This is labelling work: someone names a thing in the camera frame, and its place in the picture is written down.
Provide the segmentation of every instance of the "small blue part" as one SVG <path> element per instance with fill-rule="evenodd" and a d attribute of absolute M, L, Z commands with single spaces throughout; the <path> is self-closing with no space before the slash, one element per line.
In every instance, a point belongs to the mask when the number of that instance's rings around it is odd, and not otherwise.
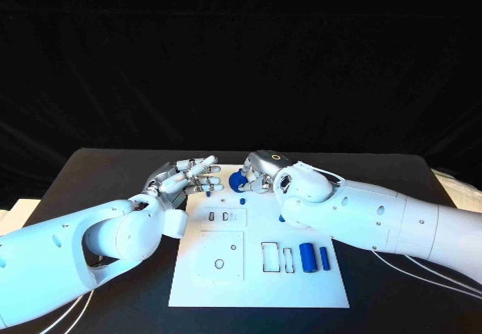
<path fill-rule="evenodd" d="M 230 174 L 229 176 L 229 187 L 236 193 L 242 193 L 241 190 L 238 190 L 238 187 L 241 184 L 248 183 L 248 179 L 241 175 L 241 169 Z"/>
<path fill-rule="evenodd" d="M 318 252 L 321 254 L 323 270 L 329 270 L 329 254 L 326 253 L 326 247 L 320 247 Z"/>
<path fill-rule="evenodd" d="M 316 265 L 313 244 L 310 244 L 308 242 L 300 244 L 298 252 L 301 253 L 303 271 L 305 273 L 314 273 L 318 270 L 318 266 Z"/>

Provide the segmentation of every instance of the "table surface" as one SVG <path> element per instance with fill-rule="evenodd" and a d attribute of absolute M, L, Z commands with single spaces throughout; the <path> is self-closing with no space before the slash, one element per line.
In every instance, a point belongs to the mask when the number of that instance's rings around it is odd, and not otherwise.
<path fill-rule="evenodd" d="M 131 197 L 166 161 L 212 154 L 220 164 L 241 164 L 248 152 L 77 150 L 26 225 Z M 414 198 L 453 206 L 417 156 L 284 154 L 293 161 L 300 160 L 349 180 L 376 184 Z M 480 300 L 415 280 L 389 268 L 369 251 L 337 241 L 334 249 L 349 309 L 168 308 L 177 245 L 177 239 L 163 237 L 157 251 L 140 266 L 93 291 L 70 333 L 482 333 Z M 382 256 L 402 269 L 440 281 L 399 255 Z M 63 333 L 85 300 L 52 333 Z M 39 332 L 66 308 L 67 305 L 28 323 L 7 328 L 1 334 Z"/>

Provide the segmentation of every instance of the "oval hole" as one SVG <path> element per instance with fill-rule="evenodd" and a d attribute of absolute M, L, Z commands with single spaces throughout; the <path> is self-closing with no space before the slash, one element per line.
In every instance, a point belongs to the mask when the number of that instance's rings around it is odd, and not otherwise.
<path fill-rule="evenodd" d="M 223 267 L 223 261 L 220 259 L 217 259 L 215 262 L 213 262 L 213 266 L 216 269 L 220 269 Z"/>
<path fill-rule="evenodd" d="M 60 237 L 56 234 L 52 235 L 52 241 L 53 241 L 56 247 L 60 248 L 62 247 L 62 240 L 60 240 Z"/>

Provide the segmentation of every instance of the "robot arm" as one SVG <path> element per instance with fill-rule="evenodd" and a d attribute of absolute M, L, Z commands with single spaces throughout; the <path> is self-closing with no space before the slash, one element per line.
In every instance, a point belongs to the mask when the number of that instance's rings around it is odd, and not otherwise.
<path fill-rule="evenodd" d="M 157 249 L 161 235 L 183 237 L 187 194 L 222 189 L 215 157 L 164 164 L 141 194 L 37 223 L 0 237 L 0 329 L 26 322 L 132 269 Z M 115 261 L 88 266 L 92 253 Z"/>
<path fill-rule="evenodd" d="M 344 180 L 264 150 L 249 154 L 229 185 L 274 191 L 282 218 L 297 228 L 311 227 L 362 249 L 415 256 L 482 283 L 482 214 Z"/>

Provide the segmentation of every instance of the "black curtain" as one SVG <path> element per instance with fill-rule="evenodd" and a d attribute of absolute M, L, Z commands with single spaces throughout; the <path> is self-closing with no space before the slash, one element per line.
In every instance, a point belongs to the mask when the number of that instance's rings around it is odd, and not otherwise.
<path fill-rule="evenodd" d="M 82 147 L 418 154 L 482 186 L 477 19 L 294 5 L 1 3 L 1 206 Z"/>

